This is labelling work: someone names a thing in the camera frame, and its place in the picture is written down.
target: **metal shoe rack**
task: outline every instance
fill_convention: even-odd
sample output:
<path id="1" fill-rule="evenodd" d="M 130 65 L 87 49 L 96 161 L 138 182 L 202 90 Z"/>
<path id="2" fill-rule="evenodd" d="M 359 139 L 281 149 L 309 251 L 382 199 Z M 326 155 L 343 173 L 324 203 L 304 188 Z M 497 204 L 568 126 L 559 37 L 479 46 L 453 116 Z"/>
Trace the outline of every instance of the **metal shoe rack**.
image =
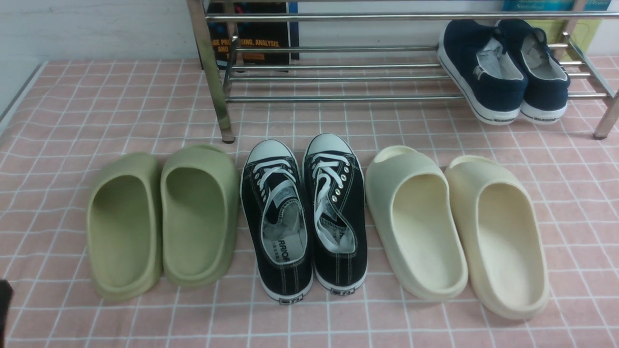
<path id="1" fill-rule="evenodd" d="M 413 52 L 413 51 L 436 51 L 436 46 L 323 46 L 323 47 L 294 47 L 294 48 L 255 48 L 242 47 L 238 39 L 238 22 L 318 22 L 318 21 L 368 21 L 368 20 L 452 20 L 452 19 L 475 19 L 475 20 L 499 20 L 499 19 L 566 19 L 563 31 L 563 39 L 550 47 L 555 50 L 555 57 L 560 58 L 567 52 L 571 61 L 562 61 L 565 67 L 578 68 L 578 72 L 570 69 L 572 79 L 587 79 L 593 86 L 593 93 L 570 94 L 571 99 L 594 99 L 603 100 L 607 111 L 602 116 L 595 132 L 594 139 L 605 139 L 619 118 L 619 92 L 611 88 L 604 78 L 595 69 L 587 56 L 578 48 L 572 40 L 572 34 L 578 19 L 619 19 L 617 12 L 583 12 L 587 0 L 577 0 L 572 11 L 568 12 L 491 12 L 491 13 L 364 13 L 364 14 L 235 14 L 233 3 L 225 0 L 222 2 L 224 14 L 206 14 L 208 0 L 187 0 L 191 22 L 202 67 L 206 75 L 210 95 L 213 100 L 217 122 L 221 130 L 222 140 L 232 143 L 235 140 L 228 113 L 228 103 L 350 103 L 350 102 L 437 102 L 459 100 L 464 97 L 461 94 L 440 95 L 362 95 L 362 96 L 234 96 L 231 95 L 232 83 L 234 82 L 389 82 L 389 81 L 428 81 L 449 79 L 446 74 L 421 75 L 401 74 L 399 76 L 337 76 L 337 77 L 300 77 L 300 76 L 273 76 L 272 74 L 243 74 L 246 72 L 272 72 L 272 71 L 346 71 L 346 70 L 369 70 L 369 69 L 427 69 L 441 68 L 439 64 L 364 64 L 364 65 L 289 65 L 289 66 L 253 66 L 243 65 L 239 53 L 350 53 L 350 52 Z M 252 2 L 273 2 L 272 0 L 250 0 Z M 231 49 L 228 65 L 223 77 L 217 68 L 214 51 L 212 49 L 208 22 L 225 22 L 230 33 Z"/>

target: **beige slide sandal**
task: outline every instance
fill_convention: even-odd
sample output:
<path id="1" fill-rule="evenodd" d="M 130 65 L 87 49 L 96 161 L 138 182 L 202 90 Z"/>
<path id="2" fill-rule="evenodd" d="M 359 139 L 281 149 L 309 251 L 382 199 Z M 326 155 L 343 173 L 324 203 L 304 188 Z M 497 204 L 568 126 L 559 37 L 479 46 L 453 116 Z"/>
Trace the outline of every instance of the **beige slide sandal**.
<path id="1" fill-rule="evenodd" d="M 236 240 L 239 174 L 216 146 L 172 154 L 161 177 L 163 267 L 175 284 L 200 286 L 230 267 Z"/>
<path id="2" fill-rule="evenodd" d="M 368 167 L 365 187 L 389 264 L 402 286 L 424 300 L 461 293 L 468 272 L 441 169 L 409 147 L 391 146 Z"/>
<path id="3" fill-rule="evenodd" d="M 535 211 L 522 184 L 478 156 L 456 158 L 445 176 L 479 300 L 508 319 L 540 313 L 548 302 L 548 276 Z"/>
<path id="4" fill-rule="evenodd" d="M 161 276 L 160 168 L 136 152 L 96 175 L 86 217 L 87 249 L 96 291 L 112 301 L 150 289 Z"/>

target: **pink checkered mat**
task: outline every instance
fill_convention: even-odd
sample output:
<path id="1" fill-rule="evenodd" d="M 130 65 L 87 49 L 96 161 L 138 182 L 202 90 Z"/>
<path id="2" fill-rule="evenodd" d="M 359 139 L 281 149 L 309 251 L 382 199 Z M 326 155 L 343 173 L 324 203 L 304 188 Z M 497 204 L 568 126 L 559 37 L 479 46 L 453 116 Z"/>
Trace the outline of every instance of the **pink checkered mat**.
<path id="1" fill-rule="evenodd" d="M 619 88 L 619 58 L 595 65 Z M 365 71 L 360 74 L 375 74 Z M 592 90 L 583 80 L 573 90 Z M 234 86 L 236 95 L 455 92 L 451 81 Z M 619 131 L 591 139 L 605 107 L 571 103 L 551 126 L 479 123 L 452 104 L 233 105 L 223 144 L 196 60 L 58 61 L 27 91 L 0 144 L 0 276 L 15 289 L 7 343 L 17 347 L 613 347 L 619 344 Z M 315 282 L 292 306 L 267 298 L 240 215 L 234 260 L 216 284 L 162 279 L 139 298 L 108 303 L 89 281 L 85 205 L 91 177 L 133 151 L 161 161 L 190 144 L 221 146 L 241 167 L 266 137 L 301 157 L 321 132 L 347 140 L 367 167 L 405 144 L 445 166 L 462 154 L 510 169 L 535 202 L 552 287 L 528 322 L 484 309 L 470 287 L 426 303 L 403 291 L 366 214 L 369 270 L 354 295 Z"/>

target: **sneaker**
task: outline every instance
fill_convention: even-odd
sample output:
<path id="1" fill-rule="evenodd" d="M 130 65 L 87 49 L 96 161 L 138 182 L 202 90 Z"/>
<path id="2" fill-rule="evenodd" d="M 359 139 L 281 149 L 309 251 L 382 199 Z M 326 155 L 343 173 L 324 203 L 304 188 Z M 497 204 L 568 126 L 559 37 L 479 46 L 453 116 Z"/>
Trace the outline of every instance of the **sneaker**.
<path id="1" fill-rule="evenodd" d="M 241 203 L 268 296 L 299 302 L 313 281 L 297 160 L 279 141 L 265 140 L 249 154 L 241 177 Z"/>
<path id="2" fill-rule="evenodd" d="M 320 134 L 305 152 L 303 181 L 312 203 L 316 277 L 334 295 L 353 294 L 368 270 L 359 160 L 340 137 Z"/>
<path id="3" fill-rule="evenodd" d="M 548 47 L 546 33 L 522 19 L 500 20 L 512 57 L 529 79 L 520 111 L 537 124 L 557 122 L 568 107 L 569 76 Z"/>
<path id="4" fill-rule="evenodd" d="M 438 59 L 481 122 L 516 119 L 527 77 L 508 53 L 500 30 L 474 20 L 452 20 L 439 38 Z"/>

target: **shoe pair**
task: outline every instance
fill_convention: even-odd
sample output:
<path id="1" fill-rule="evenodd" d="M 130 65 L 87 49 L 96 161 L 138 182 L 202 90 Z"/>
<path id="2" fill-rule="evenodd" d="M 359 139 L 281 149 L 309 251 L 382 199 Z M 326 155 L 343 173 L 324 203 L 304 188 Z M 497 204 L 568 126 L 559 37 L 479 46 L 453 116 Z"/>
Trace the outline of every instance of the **shoe pair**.
<path id="1" fill-rule="evenodd" d="M 546 33 L 520 19 L 496 27 L 452 20 L 438 43 L 441 65 L 488 124 L 509 124 L 519 112 L 537 124 L 567 109 L 569 76 L 548 48 Z"/>
<path id="2" fill-rule="evenodd" d="M 217 281 L 232 261 L 238 187 L 230 156 L 207 144 L 175 152 L 163 169 L 144 152 L 105 165 L 86 217 L 95 290 L 128 300 L 155 285 L 162 269 L 177 285 Z"/>
<path id="3" fill-rule="evenodd" d="M 338 136 L 316 136 L 302 171 L 283 143 L 254 147 L 241 176 L 241 203 L 270 298 L 299 302 L 314 271 L 334 295 L 361 286 L 367 272 L 363 201 L 361 166 Z"/>
<path id="4" fill-rule="evenodd" d="M 506 168 L 463 155 L 443 173 L 426 155 L 391 146 L 370 163 L 366 192 L 389 264 L 411 294 L 447 300 L 470 279 L 479 300 L 504 318 L 530 319 L 546 306 L 533 203 Z"/>

